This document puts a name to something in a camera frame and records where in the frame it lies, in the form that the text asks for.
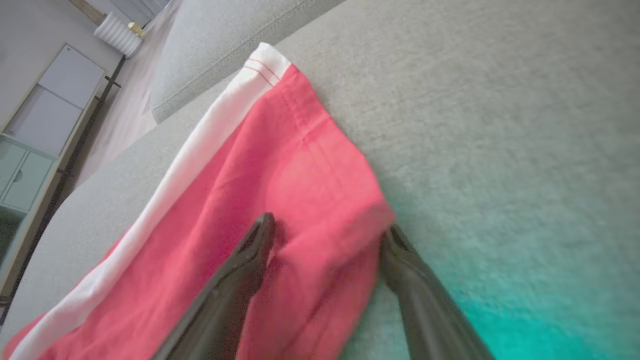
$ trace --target seam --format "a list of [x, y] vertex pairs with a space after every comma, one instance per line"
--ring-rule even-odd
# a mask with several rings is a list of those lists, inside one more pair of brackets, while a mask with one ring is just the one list
[[212, 71], [214, 69], [217, 69], [217, 68], [221, 67], [226, 62], [228, 62], [228, 60], [231, 57], [237, 56], [238, 50], [246, 47], [248, 45], [248, 42], [253, 40], [258, 35], [261, 35], [263, 33], [266, 33], [268, 31], [270, 31], [276, 25], [280, 24], [283, 20], [291, 17], [292, 15], [294, 15], [295, 13], [297, 13], [300, 10], [304, 9], [305, 7], [311, 5], [315, 1], [316, 0], [301, 0], [301, 1], [297, 2], [296, 4], [293, 4], [290, 8], [286, 9], [285, 11], [283, 11], [280, 14], [278, 14], [277, 16], [275, 16], [263, 28], [256, 30], [254, 33], [249, 35], [247, 38], [245, 38], [244, 40], [240, 41], [241, 44], [239, 46], [237, 46], [234, 49], [231, 49], [231, 50], [227, 51], [223, 56], [221, 56], [221, 60], [220, 61], [218, 61], [217, 63], [211, 65], [210, 67], [207, 67], [205, 70], [199, 72], [197, 76], [195, 76], [194, 78], [189, 80], [188, 83], [186, 85], [184, 85], [180, 90], [178, 90], [177, 93], [173, 94], [170, 97], [167, 97], [167, 98], [163, 99], [161, 101], [162, 104], [160, 106], [158, 106], [157, 108], [154, 108], [154, 110], [162, 110], [165, 107], [171, 105], [177, 99], [178, 95], [182, 94], [188, 88], [190, 88], [194, 84], [198, 83], [202, 79], [202, 76], [205, 75], [207, 72], [210, 72], [210, 71]]
[[269, 72], [270, 72], [270, 73], [272, 73], [272, 74], [276, 77], [276, 79], [280, 80], [280, 77], [278, 77], [278, 76], [276, 75], [276, 73], [275, 73], [275, 72], [273, 72], [271, 69], [269, 69], [269, 67], [268, 67], [265, 63], [263, 63], [262, 61], [260, 61], [260, 60], [256, 60], [256, 59], [249, 59], [249, 60], [251, 60], [251, 61], [255, 61], [255, 62], [259, 63], [260, 65], [264, 66], [267, 70], [269, 70]]
[[246, 66], [246, 65], [243, 66], [243, 67], [246, 68], [246, 69], [251, 69], [251, 70], [257, 72], [258, 74], [260, 74], [260, 76], [262, 76], [262, 78], [267, 82], [267, 84], [271, 85], [271, 87], [273, 88], [273, 84], [264, 75], [262, 75], [261, 72], [259, 72], [258, 70], [254, 69], [252, 67]]
[[[311, 84], [308, 83], [308, 80], [305, 78], [305, 81], [307, 82], [307, 86], [311, 87]], [[284, 93], [281, 91], [279, 92], [280, 96], [282, 97], [282, 100], [284, 101], [284, 103], [287, 106], [287, 109], [289, 110], [289, 113], [291, 114], [291, 117], [293, 119], [295, 119], [296, 121], [296, 128], [298, 129], [298, 131], [300, 132], [300, 135], [302, 135], [302, 141], [305, 142], [307, 144], [307, 146], [309, 145], [309, 141], [307, 140], [307, 133], [308, 133], [308, 119], [306, 117], [299, 117], [298, 113], [294, 112], [291, 105], [289, 104], [289, 101], [287, 101], [286, 96], [284, 95]], [[331, 116], [326, 112], [326, 110], [324, 109], [324, 106], [322, 104], [320, 104], [322, 110], [324, 111], [324, 121], [327, 120], [331, 120]], [[336, 182], [338, 184], [338, 186], [340, 187], [340, 194], [344, 196], [345, 191], [344, 191], [344, 185], [342, 184], [342, 179], [340, 178], [340, 176], [338, 176], [338, 173], [335, 171], [335, 167], [333, 166], [333, 162], [329, 160], [328, 156], [326, 155], [323, 146], [321, 143], [316, 142], [317, 148], [318, 148], [318, 152], [319, 155], [322, 156], [324, 158], [324, 162], [328, 165], [329, 170], [331, 172], [331, 175], [336, 179]], [[318, 154], [314, 154], [314, 151], [311, 151], [311, 148], [309, 148], [309, 151], [311, 153], [311, 156], [313, 156], [314, 158], [314, 162], [316, 163], [316, 167], [322, 169], [321, 166], [318, 165], [318, 161], [316, 160], [316, 156]]]
[[[301, 135], [301, 139], [300, 141], [303, 142], [307, 147], [309, 142], [307, 141], [307, 136], [306, 133], [302, 130], [302, 125], [301, 122], [306, 122], [306, 119], [301, 119], [298, 114], [293, 111], [293, 108], [291, 106], [291, 104], [289, 104], [289, 101], [287, 100], [287, 97], [284, 95], [283, 91], [279, 91], [278, 94], [280, 95], [280, 98], [282, 98], [282, 101], [284, 102], [285, 106], [287, 107], [287, 111], [289, 112], [289, 114], [291, 115], [291, 118], [293, 119], [296, 129], [298, 130], [298, 133]], [[313, 153], [313, 151], [311, 151], [311, 149], [309, 149], [309, 152], [311, 154], [311, 157], [313, 158], [313, 162], [314, 165], [316, 166], [316, 168], [321, 169], [321, 167], [318, 165], [318, 162], [316, 160], [316, 157]], [[295, 279], [301, 283], [300, 278], [297, 276], [295, 276]], [[311, 313], [317, 313], [317, 308], [318, 306], [322, 303], [322, 300], [325, 298], [326, 296], [326, 291], [323, 292], [323, 294], [321, 295], [321, 300], [314, 306], [314, 308], [311, 310]], [[289, 341], [280, 349], [277, 350], [277, 355], [278, 357], [282, 357], [282, 355], [284, 353], [286, 353], [300, 338], [300, 336], [307, 330], [307, 328], [309, 327], [309, 320], [312, 318], [313, 316], [308, 316], [303, 323], [300, 325], [300, 327], [298, 327], [296, 329], [296, 331], [294, 332], [294, 334], [291, 336], [291, 338], [289, 339]]]

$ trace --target gray upholstery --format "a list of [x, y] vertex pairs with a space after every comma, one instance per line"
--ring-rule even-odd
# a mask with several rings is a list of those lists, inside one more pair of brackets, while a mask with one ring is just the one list
[[0, 332], [0, 348], [55, 306], [131, 226], [198, 120], [231, 78], [180, 109], [69, 195], [31, 257]]
[[275, 44], [343, 0], [185, 0], [152, 86], [160, 123], [242, 66], [260, 42]]
[[[276, 46], [497, 359], [640, 358], [638, 23], [626, 0], [347, 0]], [[133, 221], [222, 86], [64, 203], [3, 343]], [[408, 358], [382, 284], [343, 357]]]

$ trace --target pink fabric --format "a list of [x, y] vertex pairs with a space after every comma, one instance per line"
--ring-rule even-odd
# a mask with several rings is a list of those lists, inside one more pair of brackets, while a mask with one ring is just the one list
[[336, 358], [369, 299], [380, 235], [394, 214], [362, 154], [291, 65], [106, 298], [39, 359], [151, 357], [267, 211], [276, 218], [273, 257], [250, 305], [238, 358]]

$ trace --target white stripe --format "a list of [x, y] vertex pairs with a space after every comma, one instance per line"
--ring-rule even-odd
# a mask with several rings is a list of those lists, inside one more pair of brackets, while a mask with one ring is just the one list
[[34, 360], [56, 340], [82, 325], [111, 291], [173, 203], [240, 125], [253, 104], [271, 89], [269, 83], [277, 84], [291, 64], [276, 49], [264, 43], [258, 46], [250, 59], [253, 60], [247, 60], [246, 67], [240, 70], [200, 120], [122, 241], [108, 258], [43, 316], [18, 344], [10, 360]]

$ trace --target white floor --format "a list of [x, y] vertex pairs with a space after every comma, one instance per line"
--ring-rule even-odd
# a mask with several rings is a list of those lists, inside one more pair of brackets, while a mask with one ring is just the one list
[[116, 78], [122, 88], [112, 88], [117, 94], [103, 107], [99, 117], [103, 121], [96, 123], [97, 134], [84, 145], [90, 148], [83, 149], [87, 154], [84, 163], [74, 171], [77, 174], [74, 188], [156, 126], [149, 109], [150, 86], [181, 2], [171, 1], [147, 25], [140, 49], [125, 61]]

